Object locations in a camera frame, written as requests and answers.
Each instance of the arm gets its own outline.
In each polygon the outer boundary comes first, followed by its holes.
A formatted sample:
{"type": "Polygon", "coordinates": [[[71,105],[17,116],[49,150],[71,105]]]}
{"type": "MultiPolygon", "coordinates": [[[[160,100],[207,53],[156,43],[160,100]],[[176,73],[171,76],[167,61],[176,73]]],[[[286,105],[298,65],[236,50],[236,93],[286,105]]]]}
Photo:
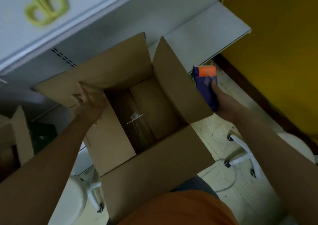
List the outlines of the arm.
{"type": "Polygon", "coordinates": [[[300,225],[318,223],[318,167],[281,139],[252,111],[212,83],[217,115],[233,123],[285,207],[300,225]]]}
{"type": "Polygon", "coordinates": [[[70,176],[88,129],[99,119],[105,101],[93,103],[78,84],[82,98],[74,120],[42,152],[0,183],[1,224],[46,225],[70,176]]]}

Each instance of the hand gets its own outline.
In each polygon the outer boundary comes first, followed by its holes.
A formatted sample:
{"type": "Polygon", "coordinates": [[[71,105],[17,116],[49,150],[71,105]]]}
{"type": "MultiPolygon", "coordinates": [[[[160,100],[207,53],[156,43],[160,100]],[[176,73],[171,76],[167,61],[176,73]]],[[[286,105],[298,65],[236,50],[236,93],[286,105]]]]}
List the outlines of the hand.
{"type": "Polygon", "coordinates": [[[81,83],[77,83],[80,90],[81,98],[72,95],[71,98],[76,102],[78,108],[75,111],[75,117],[79,117],[89,122],[91,125],[95,124],[101,117],[105,106],[106,96],[102,90],[97,90],[94,96],[94,102],[88,95],[88,92],[81,83]]]}
{"type": "Polygon", "coordinates": [[[228,122],[234,123],[238,115],[247,110],[243,105],[237,102],[232,96],[225,94],[216,84],[215,80],[211,82],[211,88],[217,96],[219,108],[216,112],[218,116],[228,122]]]}

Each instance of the yellow wall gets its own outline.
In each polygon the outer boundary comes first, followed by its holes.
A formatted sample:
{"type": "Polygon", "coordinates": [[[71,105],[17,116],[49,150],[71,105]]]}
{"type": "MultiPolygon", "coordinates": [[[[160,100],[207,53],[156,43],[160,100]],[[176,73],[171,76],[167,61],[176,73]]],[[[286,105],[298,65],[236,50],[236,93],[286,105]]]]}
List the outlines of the yellow wall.
{"type": "Polygon", "coordinates": [[[318,144],[318,0],[225,0],[252,33],[222,54],[318,144]]]}

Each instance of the orange shirt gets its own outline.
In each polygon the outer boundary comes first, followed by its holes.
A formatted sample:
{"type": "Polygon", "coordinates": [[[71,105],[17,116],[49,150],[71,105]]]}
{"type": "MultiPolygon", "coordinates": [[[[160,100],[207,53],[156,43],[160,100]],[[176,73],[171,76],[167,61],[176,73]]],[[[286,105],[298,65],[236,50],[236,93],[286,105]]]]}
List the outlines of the orange shirt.
{"type": "Polygon", "coordinates": [[[204,191],[170,192],[143,204],[118,225],[239,225],[221,200],[204,191]]]}

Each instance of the forearm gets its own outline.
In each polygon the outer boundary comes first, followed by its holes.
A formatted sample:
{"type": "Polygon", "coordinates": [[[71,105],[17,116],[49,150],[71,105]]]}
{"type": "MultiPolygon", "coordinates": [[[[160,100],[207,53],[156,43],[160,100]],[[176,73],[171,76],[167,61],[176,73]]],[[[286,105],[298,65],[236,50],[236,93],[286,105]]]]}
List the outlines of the forearm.
{"type": "Polygon", "coordinates": [[[266,177],[299,224],[317,224],[318,168],[251,111],[233,122],[266,177]]]}
{"type": "Polygon", "coordinates": [[[90,126],[75,118],[40,154],[0,183],[2,224],[49,222],[90,126]]]}

